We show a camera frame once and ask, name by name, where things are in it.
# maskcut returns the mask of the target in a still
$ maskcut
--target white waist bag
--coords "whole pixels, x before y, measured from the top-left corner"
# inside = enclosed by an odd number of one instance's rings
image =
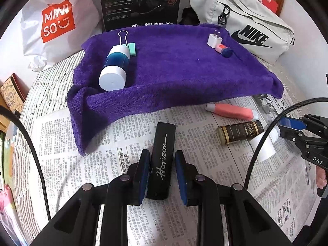
[[[225,28],[230,36],[269,63],[294,43],[293,29],[258,0],[190,0],[190,5],[201,23],[216,25],[224,5],[229,6]]]

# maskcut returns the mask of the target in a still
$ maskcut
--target striped fabric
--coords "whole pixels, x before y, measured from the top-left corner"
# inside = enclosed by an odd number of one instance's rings
[[[84,51],[80,51],[57,65],[38,74],[31,87],[20,121],[27,132],[32,134],[33,122],[37,117],[67,107],[66,95],[73,84],[73,70],[80,63]],[[28,172],[31,150],[26,140],[18,132],[13,157],[14,200],[27,242],[32,242],[40,229],[35,222]]]

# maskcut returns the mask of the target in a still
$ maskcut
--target pink tube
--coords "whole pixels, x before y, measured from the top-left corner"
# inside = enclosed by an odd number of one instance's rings
[[[229,104],[206,104],[206,110],[220,116],[248,121],[255,121],[259,118],[259,114],[255,110]]]

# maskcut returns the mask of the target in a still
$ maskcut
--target towel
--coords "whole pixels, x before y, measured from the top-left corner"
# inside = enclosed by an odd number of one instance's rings
[[[106,92],[98,80],[106,57],[128,31],[137,55],[130,58],[124,89]],[[225,58],[207,45],[220,32],[222,44],[234,50]],[[198,105],[257,94],[281,98],[283,85],[252,54],[212,24],[153,25],[113,30],[88,39],[67,94],[73,133],[84,156],[91,139],[114,121],[133,114],[175,106]]]

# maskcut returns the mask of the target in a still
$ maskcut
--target screw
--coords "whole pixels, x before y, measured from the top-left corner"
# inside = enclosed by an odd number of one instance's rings
[[[122,181],[128,181],[128,180],[130,180],[130,176],[128,174],[123,174],[123,175],[121,175],[120,179]]]
[[[199,175],[196,175],[195,179],[196,179],[197,181],[204,181],[204,180],[205,180],[205,176],[199,174]]]
[[[235,190],[242,190],[242,189],[243,189],[243,186],[240,185],[239,183],[236,183],[236,184],[233,185],[233,188],[234,188]]]
[[[91,188],[92,188],[92,185],[90,183],[86,183],[82,186],[83,190],[91,190]]]

